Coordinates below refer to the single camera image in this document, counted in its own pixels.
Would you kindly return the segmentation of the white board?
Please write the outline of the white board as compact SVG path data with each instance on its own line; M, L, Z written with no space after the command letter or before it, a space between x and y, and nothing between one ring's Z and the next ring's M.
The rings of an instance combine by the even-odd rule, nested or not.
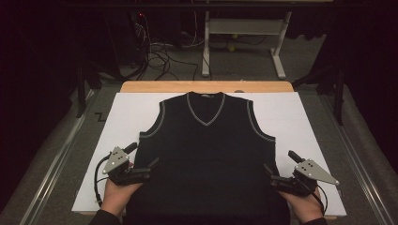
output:
M137 142L139 133L154 124L160 102L173 96L173 93L118 93L115 96L71 208L73 212L83 215L97 212L99 206L94 192L94 171L98 162L115 147L124 148ZM282 177L290 176L296 166L288 156L290 150L313 160L324 170L329 168L298 93L239 93L238 96L253 101L259 127L276 138L276 164Z

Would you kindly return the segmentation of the wooden table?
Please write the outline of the wooden table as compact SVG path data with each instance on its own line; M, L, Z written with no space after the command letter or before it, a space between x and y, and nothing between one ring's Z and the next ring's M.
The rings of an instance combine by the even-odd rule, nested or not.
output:
M296 92L290 82L250 81L161 81L125 82L119 93L173 93L175 96L190 91L196 93L224 92L238 97L239 93L290 93Z

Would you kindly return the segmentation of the black stand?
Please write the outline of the black stand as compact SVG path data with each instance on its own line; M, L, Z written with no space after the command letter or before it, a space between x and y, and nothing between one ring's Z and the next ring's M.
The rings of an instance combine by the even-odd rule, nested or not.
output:
M316 83L315 90L319 95L334 94L333 115L341 126L343 124L344 67L337 63L312 70L308 75L292 82L292 86L297 88L305 83Z
M96 65L91 61L82 61L77 68L77 94L78 112L76 117L81 118L85 111L86 92L85 85L94 90L101 89L100 74Z

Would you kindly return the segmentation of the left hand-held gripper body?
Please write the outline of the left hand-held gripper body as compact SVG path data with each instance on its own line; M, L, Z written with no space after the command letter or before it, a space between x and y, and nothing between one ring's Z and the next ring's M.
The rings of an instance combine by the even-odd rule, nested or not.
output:
M130 154L126 154L124 149L118 146L111 152L102 171L118 186L146 183L150 180L150 172L148 168L132 169Z

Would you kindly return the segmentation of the person's right hand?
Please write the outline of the person's right hand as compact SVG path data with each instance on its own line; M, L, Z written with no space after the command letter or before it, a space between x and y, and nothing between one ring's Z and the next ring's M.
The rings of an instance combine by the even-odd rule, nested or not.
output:
M318 188L315 189L313 194L310 194L307 197L299 197L281 191L279 191L279 194L291 205L291 208L301 225L309 225L317 219L324 218L323 206L318 201L320 198Z

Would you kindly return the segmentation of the metal floor rail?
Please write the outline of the metal floor rail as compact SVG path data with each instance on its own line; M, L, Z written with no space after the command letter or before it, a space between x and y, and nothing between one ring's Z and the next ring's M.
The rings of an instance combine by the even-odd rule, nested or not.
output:
M91 106L95 96L96 92L92 89L84 94L84 108L83 112L80 112L78 94L72 94L71 108L40 147L21 182L25 206L17 225L37 224L83 125L84 113Z
M370 217L376 219L375 225L398 225L398 175L378 147L375 138L348 96L343 102L343 123L339 124L333 114L329 97L321 97L344 143L344 153L350 168L356 175L365 202L354 202L353 194L344 192L344 198L360 214L351 216L360 224L372 225Z

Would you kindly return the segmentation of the person's left hand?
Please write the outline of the person's left hand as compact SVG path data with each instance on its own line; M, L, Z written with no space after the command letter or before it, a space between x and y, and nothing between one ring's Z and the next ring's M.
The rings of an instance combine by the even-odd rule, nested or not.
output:
M130 201L130 197L142 185L142 183L138 183L118 186L112 180L108 179L105 184L104 196L100 209L114 216L121 217L126 205Z

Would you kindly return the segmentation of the white metal stand frame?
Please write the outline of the white metal stand frame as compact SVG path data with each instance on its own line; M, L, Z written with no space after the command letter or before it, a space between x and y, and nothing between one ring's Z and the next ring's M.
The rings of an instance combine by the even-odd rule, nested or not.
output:
M278 42L274 48L269 50L277 76L285 80L286 75L280 58L280 50L283 45L285 34L290 23L292 12L284 14L283 19L278 20L255 20L255 19L213 19L209 12L205 15L205 36L202 59L202 75L210 75L210 35L265 35L277 36Z

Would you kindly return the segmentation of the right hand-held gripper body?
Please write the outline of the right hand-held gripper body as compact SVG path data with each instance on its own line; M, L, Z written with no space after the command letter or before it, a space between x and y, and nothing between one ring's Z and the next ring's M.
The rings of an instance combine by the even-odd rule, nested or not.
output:
M338 186L340 182L311 159L302 160L290 177L281 177L277 168L270 169L270 184L278 191L307 197L315 192L318 183Z

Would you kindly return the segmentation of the black knitted vest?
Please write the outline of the black knitted vest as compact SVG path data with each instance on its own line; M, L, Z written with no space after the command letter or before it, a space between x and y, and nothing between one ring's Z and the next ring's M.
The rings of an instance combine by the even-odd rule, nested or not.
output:
M132 195L126 225L289 225L266 175L275 144L248 99L189 92L162 101L134 161L157 166Z

